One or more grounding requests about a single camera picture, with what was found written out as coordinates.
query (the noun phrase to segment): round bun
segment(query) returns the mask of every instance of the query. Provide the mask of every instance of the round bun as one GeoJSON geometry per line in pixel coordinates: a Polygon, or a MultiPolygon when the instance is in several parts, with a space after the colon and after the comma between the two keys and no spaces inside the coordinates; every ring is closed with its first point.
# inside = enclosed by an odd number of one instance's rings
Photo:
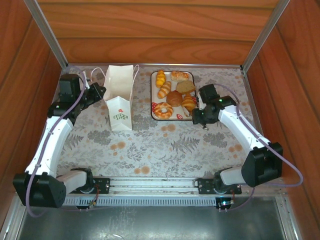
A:
{"type": "Polygon", "coordinates": [[[182,103],[182,95],[180,92],[171,91],[166,96],[166,102],[170,104],[172,107],[179,107],[182,103]]]}

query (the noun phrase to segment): paper bag handle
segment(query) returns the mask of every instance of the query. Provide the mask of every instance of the paper bag handle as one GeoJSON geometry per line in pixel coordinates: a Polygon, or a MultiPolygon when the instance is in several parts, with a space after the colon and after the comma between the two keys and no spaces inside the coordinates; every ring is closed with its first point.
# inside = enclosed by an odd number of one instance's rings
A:
{"type": "Polygon", "coordinates": [[[104,76],[104,79],[106,79],[107,73],[105,74],[104,71],[101,69],[101,67],[96,67],[96,68],[94,68],[94,69],[91,71],[91,74],[90,74],[90,81],[91,81],[91,82],[92,82],[92,74],[93,74],[94,71],[97,70],[97,69],[99,69],[99,70],[102,72],[102,74],[103,74],[103,76],[104,76]]]}
{"type": "Polygon", "coordinates": [[[135,83],[136,76],[138,75],[139,70],[140,70],[139,65],[138,64],[135,65],[133,68],[133,72],[135,72],[135,75],[132,80],[131,93],[130,93],[130,103],[132,102],[132,94],[134,93],[134,83],[135,83]]]}

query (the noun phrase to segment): bread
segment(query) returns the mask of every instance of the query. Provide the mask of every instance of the bread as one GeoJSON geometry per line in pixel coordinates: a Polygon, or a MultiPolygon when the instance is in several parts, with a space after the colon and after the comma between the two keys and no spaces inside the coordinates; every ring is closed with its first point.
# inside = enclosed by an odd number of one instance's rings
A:
{"type": "Polygon", "coordinates": [[[178,83],[189,80],[189,74],[182,71],[172,71],[170,77],[172,81],[178,83]]]}
{"type": "Polygon", "coordinates": [[[189,113],[192,113],[192,110],[195,109],[197,105],[193,100],[192,96],[189,93],[187,93],[183,98],[181,106],[185,107],[189,113]]]}
{"type": "Polygon", "coordinates": [[[178,82],[176,85],[176,90],[182,95],[185,95],[195,91],[196,87],[192,81],[182,81],[178,82]]]}
{"type": "Polygon", "coordinates": [[[163,70],[159,70],[156,74],[155,86],[159,89],[166,82],[166,75],[163,70]]]}
{"type": "Polygon", "coordinates": [[[171,82],[166,81],[158,92],[158,98],[163,99],[165,96],[168,95],[168,93],[170,93],[170,91],[171,91],[171,82]]]}
{"type": "Polygon", "coordinates": [[[182,95],[177,91],[171,91],[166,96],[166,102],[172,107],[179,107],[182,103],[182,95]]]}
{"type": "Polygon", "coordinates": [[[174,110],[170,104],[166,102],[161,102],[157,104],[154,108],[154,114],[156,115],[157,118],[160,119],[168,119],[172,116],[174,113],[174,110]]]}

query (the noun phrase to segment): donut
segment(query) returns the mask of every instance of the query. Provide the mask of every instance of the donut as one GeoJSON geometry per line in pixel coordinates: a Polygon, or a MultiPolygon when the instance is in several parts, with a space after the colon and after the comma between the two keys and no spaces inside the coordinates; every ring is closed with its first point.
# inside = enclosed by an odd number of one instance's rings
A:
{"type": "Polygon", "coordinates": [[[172,106],[166,102],[160,102],[154,108],[154,114],[159,119],[168,119],[173,113],[174,110],[172,106]]]}

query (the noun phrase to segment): metal frame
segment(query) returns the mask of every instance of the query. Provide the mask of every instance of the metal frame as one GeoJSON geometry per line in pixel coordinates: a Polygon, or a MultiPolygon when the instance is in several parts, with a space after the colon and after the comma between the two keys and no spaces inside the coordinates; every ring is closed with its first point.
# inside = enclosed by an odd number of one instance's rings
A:
{"type": "Polygon", "coordinates": [[[185,67],[185,68],[202,68],[202,69],[241,69],[240,65],[235,64],[178,64],[178,63],[69,63],[75,66],[95,66],[104,67],[109,65],[124,66],[124,65],[139,65],[144,67],[185,67]]]}
{"type": "Polygon", "coordinates": [[[47,41],[49,47],[51,48],[54,56],[61,65],[62,69],[66,68],[68,65],[67,58],[62,51],[56,36],[54,35],[44,13],[42,12],[37,0],[24,0],[25,5],[29,9],[34,21],[41,30],[45,40],[47,41]]]}
{"type": "Polygon", "coordinates": [[[264,132],[263,132],[263,129],[261,127],[261,123],[260,123],[257,107],[256,107],[256,104],[255,104],[254,96],[252,95],[252,91],[251,91],[251,88],[250,88],[250,84],[249,84],[247,73],[244,73],[242,71],[242,75],[243,75],[244,88],[245,88],[246,95],[248,97],[250,108],[251,108],[251,112],[252,112],[252,117],[253,117],[253,121],[254,121],[254,127],[255,127],[255,129],[257,129],[257,131],[259,133],[261,133],[263,135],[264,132]]]}
{"type": "Polygon", "coordinates": [[[302,240],[302,236],[293,213],[288,197],[276,196],[276,206],[279,211],[279,217],[284,231],[284,237],[288,240],[302,240]]]}
{"type": "Polygon", "coordinates": [[[20,198],[15,194],[0,232],[0,240],[17,239],[25,213],[26,207],[22,205],[20,198]]]}
{"type": "Polygon", "coordinates": [[[265,41],[267,40],[269,34],[271,33],[272,29],[274,29],[276,23],[278,22],[280,16],[286,9],[290,0],[280,0],[276,5],[275,9],[273,10],[269,20],[267,21],[266,25],[262,29],[260,35],[254,42],[248,56],[246,57],[244,64],[242,66],[243,73],[247,73],[251,64],[255,60],[256,56],[258,55],[260,49],[264,45],[265,41]]]}
{"type": "MultiPolygon", "coordinates": [[[[109,197],[203,197],[198,188],[194,186],[197,177],[109,177],[109,197]]],[[[251,187],[242,186],[242,194],[237,197],[247,197],[251,187]]],[[[256,188],[256,197],[275,197],[287,194],[285,189],[268,185],[260,185],[256,188]]],[[[70,197],[83,197],[83,194],[69,194],[70,197]]],[[[221,194],[211,194],[211,197],[221,197],[221,194]]]]}

